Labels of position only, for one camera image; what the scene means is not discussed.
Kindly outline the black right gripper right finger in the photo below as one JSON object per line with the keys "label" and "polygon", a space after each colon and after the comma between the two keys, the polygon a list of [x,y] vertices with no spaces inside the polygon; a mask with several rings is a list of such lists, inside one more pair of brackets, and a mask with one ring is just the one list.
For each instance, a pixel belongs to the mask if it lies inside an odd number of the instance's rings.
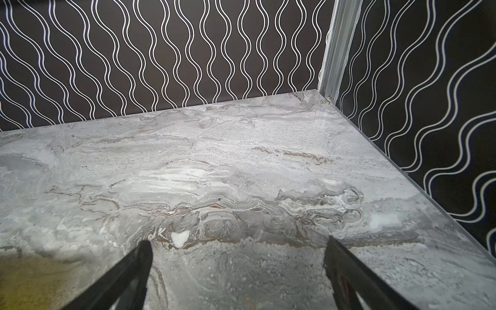
{"label": "black right gripper right finger", "polygon": [[417,309],[333,236],[325,249],[323,266],[338,309],[362,309],[361,302],[370,309]]}

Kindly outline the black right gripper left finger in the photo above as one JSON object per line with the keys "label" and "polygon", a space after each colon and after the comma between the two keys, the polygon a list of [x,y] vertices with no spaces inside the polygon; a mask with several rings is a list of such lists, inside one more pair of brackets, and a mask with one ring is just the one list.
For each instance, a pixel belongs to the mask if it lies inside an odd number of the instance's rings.
{"label": "black right gripper left finger", "polygon": [[151,242],[142,240],[64,309],[143,309],[151,272]]}

